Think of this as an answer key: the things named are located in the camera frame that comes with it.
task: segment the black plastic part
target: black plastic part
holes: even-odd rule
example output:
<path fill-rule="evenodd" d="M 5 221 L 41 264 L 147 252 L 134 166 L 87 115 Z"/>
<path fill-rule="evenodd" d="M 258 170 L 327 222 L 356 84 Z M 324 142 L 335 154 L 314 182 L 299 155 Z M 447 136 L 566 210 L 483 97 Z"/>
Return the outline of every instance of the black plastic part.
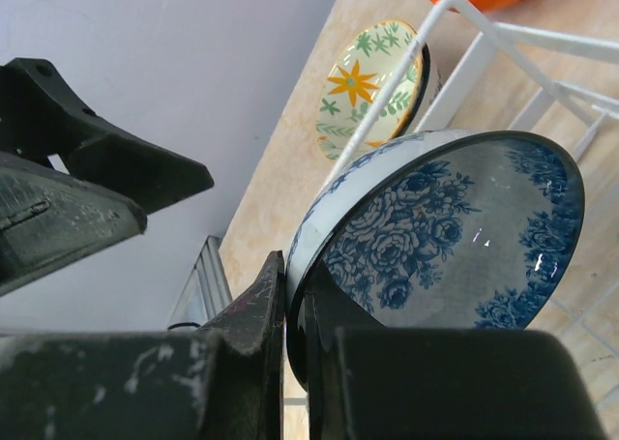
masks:
<path fill-rule="evenodd" d="M 191 333 L 0 337 L 0 438 L 278 440 L 283 259 Z"/>
<path fill-rule="evenodd" d="M 59 155 L 74 177 L 122 193 L 147 214 L 214 184 L 203 164 L 98 116 L 43 59 L 0 68 L 0 117 L 0 151 L 43 163 Z"/>
<path fill-rule="evenodd" d="M 548 334 L 342 328 L 328 359 L 345 431 L 323 438 L 604 438 Z"/>
<path fill-rule="evenodd" d="M 127 197 L 4 152 L 0 200 L 0 296 L 146 229 Z"/>
<path fill-rule="evenodd" d="M 223 332 L 229 348 L 218 364 L 205 438 L 281 438 L 284 294 L 283 257 L 271 252 L 253 285 L 196 331 Z"/>
<path fill-rule="evenodd" d="M 199 439 L 218 333 L 0 340 L 0 438 Z"/>
<path fill-rule="evenodd" d="M 339 326 L 354 323 L 356 325 L 383 327 L 380 322 L 371 317 L 357 303 L 350 300 L 338 287 L 331 278 L 329 269 L 323 261 L 319 261 L 316 264 L 315 270 L 310 276 L 308 287 L 306 288 L 306 296 L 316 297 L 310 308 L 313 312 L 318 312 L 317 308 L 320 308 L 319 337 L 323 349 L 329 348 L 334 338 L 335 329 Z M 308 311 L 307 305 L 305 317 L 306 324 L 308 324 L 308 319 L 312 319 L 312 314 Z M 306 390 L 308 389 L 309 377 L 308 358 L 312 358 L 306 347 L 308 344 L 306 332 L 308 331 L 309 327 L 302 324 L 300 329 L 288 326 L 286 332 L 286 346 L 290 367 L 297 381 Z"/>

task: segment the blue floral plate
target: blue floral plate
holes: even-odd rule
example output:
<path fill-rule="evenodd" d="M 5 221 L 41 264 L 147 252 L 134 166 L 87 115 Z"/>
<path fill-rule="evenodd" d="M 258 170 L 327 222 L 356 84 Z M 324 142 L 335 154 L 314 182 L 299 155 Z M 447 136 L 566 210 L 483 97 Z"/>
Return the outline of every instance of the blue floral plate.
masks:
<path fill-rule="evenodd" d="M 306 214 L 287 260 L 289 327 L 324 262 L 390 327 L 526 327 L 572 258 L 578 167 L 530 132 L 398 138 L 352 162 Z"/>

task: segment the plate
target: plate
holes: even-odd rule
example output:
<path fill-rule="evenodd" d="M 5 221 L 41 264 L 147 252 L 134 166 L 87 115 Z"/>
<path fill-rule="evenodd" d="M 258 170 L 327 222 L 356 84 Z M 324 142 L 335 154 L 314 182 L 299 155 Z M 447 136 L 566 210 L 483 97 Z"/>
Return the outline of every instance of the plate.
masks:
<path fill-rule="evenodd" d="M 339 56 L 327 77 L 316 117 L 317 143 L 329 160 L 337 160 L 373 103 L 391 78 L 415 30 L 399 20 L 386 20 L 359 34 Z M 389 103 L 362 142 L 356 156 L 411 132 L 440 91 L 438 70 L 425 47 L 400 81 Z"/>
<path fill-rule="evenodd" d="M 321 262 L 389 327 L 523 329 L 563 277 L 583 216 L 577 165 L 545 137 L 395 139 L 352 162 L 306 214 L 286 265 L 288 332 L 303 327 Z"/>

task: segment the white wall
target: white wall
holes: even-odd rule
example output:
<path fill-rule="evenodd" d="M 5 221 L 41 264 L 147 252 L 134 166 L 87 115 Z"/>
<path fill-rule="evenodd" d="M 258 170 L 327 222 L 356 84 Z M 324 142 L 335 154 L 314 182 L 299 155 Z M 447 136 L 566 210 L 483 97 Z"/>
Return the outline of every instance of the white wall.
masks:
<path fill-rule="evenodd" d="M 335 0 L 0 0 L 0 62 L 54 63 L 113 124 L 216 187 L 145 236 L 0 299 L 0 329 L 161 329 L 208 234 L 227 227 Z"/>

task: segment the yellow floral bowl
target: yellow floral bowl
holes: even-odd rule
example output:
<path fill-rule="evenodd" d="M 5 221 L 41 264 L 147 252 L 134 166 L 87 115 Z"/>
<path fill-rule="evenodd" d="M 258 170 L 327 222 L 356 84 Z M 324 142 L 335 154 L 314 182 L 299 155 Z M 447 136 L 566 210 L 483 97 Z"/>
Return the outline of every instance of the yellow floral bowl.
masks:
<path fill-rule="evenodd" d="M 360 33 L 339 56 L 327 77 L 316 117 L 318 146 L 328 159 L 339 158 L 416 36 L 415 30 L 403 21 L 381 21 Z M 413 132 L 440 87 L 438 71 L 430 63 L 426 46 L 381 111 L 356 157 Z"/>

